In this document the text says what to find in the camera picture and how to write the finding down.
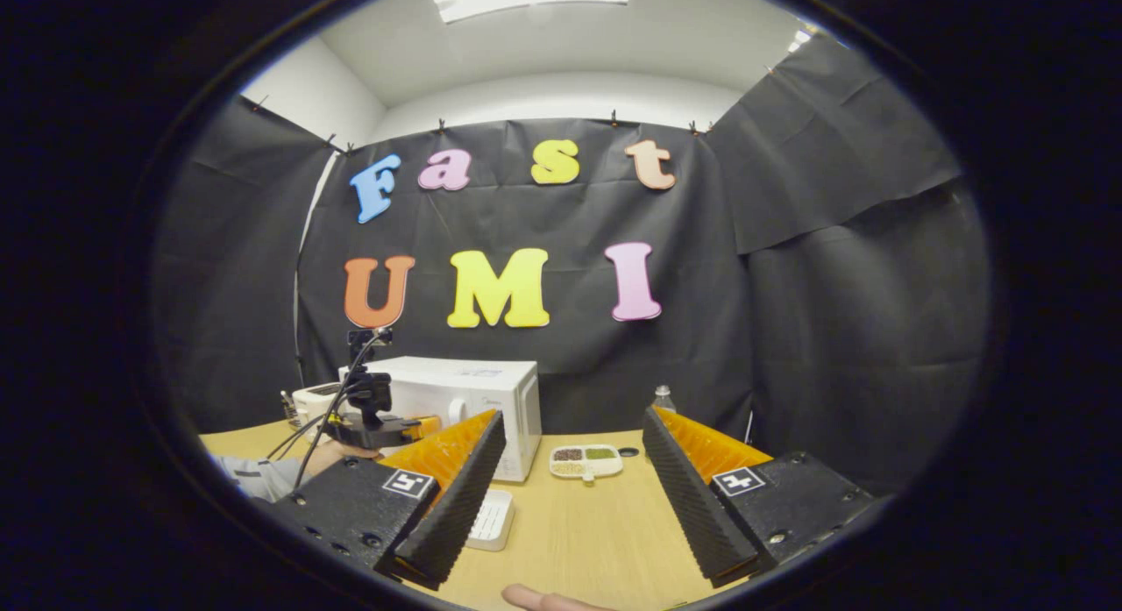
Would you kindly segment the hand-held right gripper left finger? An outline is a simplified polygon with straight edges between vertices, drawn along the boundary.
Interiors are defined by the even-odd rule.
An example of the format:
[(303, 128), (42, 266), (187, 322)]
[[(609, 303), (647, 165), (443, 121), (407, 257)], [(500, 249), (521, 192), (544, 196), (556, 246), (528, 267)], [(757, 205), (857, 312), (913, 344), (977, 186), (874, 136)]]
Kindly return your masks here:
[(344, 457), (266, 508), (333, 558), (436, 590), (507, 443), (502, 411), (481, 411), (378, 462)]

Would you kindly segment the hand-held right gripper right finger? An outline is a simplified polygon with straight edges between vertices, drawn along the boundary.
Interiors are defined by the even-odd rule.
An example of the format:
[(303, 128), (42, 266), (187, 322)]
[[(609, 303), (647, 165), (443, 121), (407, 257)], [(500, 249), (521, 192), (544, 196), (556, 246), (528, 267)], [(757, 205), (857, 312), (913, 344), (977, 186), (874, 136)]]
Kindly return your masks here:
[(643, 444), (714, 587), (817, 550), (881, 502), (808, 452), (773, 457), (657, 406), (645, 411)]

